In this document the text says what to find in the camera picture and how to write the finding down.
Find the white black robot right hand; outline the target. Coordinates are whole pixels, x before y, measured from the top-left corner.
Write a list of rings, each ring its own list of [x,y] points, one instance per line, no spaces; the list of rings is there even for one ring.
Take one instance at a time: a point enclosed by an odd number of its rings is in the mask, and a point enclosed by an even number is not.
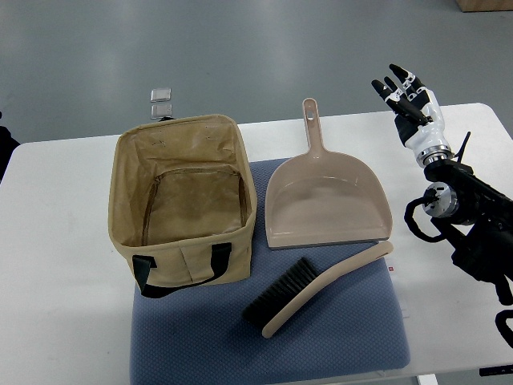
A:
[[[402,145],[414,154],[421,168],[454,153],[444,136],[445,121],[431,89],[411,71],[396,64],[390,70],[397,77],[373,80],[372,87],[394,112],[394,123]]]

